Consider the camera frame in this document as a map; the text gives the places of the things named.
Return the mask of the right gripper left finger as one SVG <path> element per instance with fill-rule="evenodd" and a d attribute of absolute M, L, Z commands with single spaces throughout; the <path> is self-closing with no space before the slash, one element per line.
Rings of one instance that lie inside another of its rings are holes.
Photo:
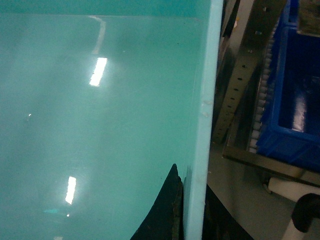
<path fill-rule="evenodd" d="M 174 163 L 132 240 L 182 240 L 184 187 Z"/>

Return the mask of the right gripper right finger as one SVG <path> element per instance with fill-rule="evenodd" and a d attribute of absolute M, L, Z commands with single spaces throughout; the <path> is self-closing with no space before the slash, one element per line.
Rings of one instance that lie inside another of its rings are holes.
<path fill-rule="evenodd" d="M 251 240 L 253 237 L 232 217 L 207 186 L 203 217 L 203 240 Z"/>

